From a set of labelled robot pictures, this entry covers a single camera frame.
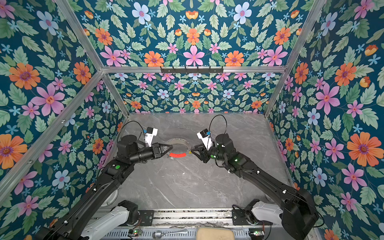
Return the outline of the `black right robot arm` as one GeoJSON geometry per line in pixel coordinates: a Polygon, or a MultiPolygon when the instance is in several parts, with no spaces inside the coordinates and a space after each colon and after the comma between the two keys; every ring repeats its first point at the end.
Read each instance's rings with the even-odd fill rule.
{"type": "Polygon", "coordinates": [[[197,133],[202,141],[191,152],[202,162],[221,161],[228,173],[244,179],[269,196],[273,203],[254,200],[246,208],[250,221],[267,221],[281,225],[295,240],[303,240],[321,217],[312,195],[305,189],[290,187],[261,169],[249,157],[234,147],[228,134],[219,134],[213,141],[211,133],[197,133]]]}

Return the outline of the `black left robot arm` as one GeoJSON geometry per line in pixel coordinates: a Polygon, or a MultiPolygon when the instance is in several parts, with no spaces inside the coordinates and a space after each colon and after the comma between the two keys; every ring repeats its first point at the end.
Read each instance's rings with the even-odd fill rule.
{"type": "Polygon", "coordinates": [[[137,222],[137,205],[123,201],[109,214],[89,223],[107,198],[134,171],[136,164],[162,158],[173,145],[154,143],[146,146],[136,136],[126,135],[117,143],[117,148],[117,156],[103,168],[96,183],[64,217],[49,228],[41,228],[36,234],[37,240],[100,240],[124,223],[137,222]]]}

